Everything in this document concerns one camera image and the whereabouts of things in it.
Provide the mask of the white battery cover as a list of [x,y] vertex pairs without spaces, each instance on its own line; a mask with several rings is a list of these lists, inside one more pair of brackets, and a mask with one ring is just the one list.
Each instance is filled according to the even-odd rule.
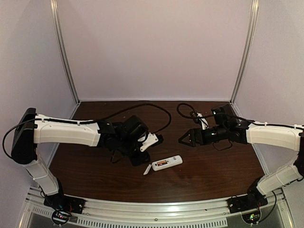
[[152,165],[149,164],[146,168],[146,170],[144,171],[143,175],[147,175],[149,173],[149,171],[151,170]]

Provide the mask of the white remote control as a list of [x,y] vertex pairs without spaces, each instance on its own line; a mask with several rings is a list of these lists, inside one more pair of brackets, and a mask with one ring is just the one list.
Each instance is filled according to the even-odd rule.
[[173,166],[177,166],[183,163],[182,158],[179,155],[175,155],[166,159],[158,160],[152,163],[152,169],[154,171],[160,171]]

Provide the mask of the orange AA battery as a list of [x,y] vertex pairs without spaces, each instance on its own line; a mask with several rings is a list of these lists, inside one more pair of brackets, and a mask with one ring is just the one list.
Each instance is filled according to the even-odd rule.
[[157,162],[157,166],[163,166],[163,165],[166,165],[166,164],[168,164],[166,160]]

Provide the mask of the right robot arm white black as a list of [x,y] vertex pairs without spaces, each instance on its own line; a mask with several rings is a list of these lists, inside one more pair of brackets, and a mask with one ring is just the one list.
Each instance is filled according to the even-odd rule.
[[230,104],[215,106],[210,117],[216,126],[209,127],[206,119],[193,109],[188,116],[178,111],[184,118],[192,119],[199,128],[189,129],[178,142],[190,147],[209,145],[228,140],[230,143],[265,144],[287,148],[297,152],[297,157],[279,167],[277,171],[256,179],[247,190],[247,201],[259,205],[265,195],[294,181],[304,178],[304,128],[301,125],[261,123],[236,116]]

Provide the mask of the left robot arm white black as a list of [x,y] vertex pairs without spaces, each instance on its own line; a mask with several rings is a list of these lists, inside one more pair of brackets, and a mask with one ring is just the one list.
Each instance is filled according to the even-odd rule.
[[37,114],[34,108],[24,113],[21,121],[8,130],[14,132],[12,148],[5,154],[23,165],[33,180],[42,188],[46,201],[56,208],[67,203],[61,183],[38,155],[40,143],[68,143],[106,148],[120,152],[130,159],[132,166],[149,162],[146,151],[159,140],[137,116],[125,122],[109,120],[76,121],[57,119]]

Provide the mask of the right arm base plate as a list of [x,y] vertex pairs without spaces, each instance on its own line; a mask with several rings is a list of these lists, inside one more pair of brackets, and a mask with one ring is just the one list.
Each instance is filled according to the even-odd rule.
[[251,209],[257,209],[261,206],[265,206],[268,204],[268,201],[264,196],[256,197],[253,194],[246,194],[243,196],[232,196],[228,200],[226,200],[226,202],[228,204],[228,209],[231,214]]

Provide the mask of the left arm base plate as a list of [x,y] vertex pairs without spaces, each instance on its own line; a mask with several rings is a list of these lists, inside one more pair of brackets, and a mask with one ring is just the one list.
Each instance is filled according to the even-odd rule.
[[58,211],[82,214],[85,200],[66,195],[55,194],[44,197],[44,205]]

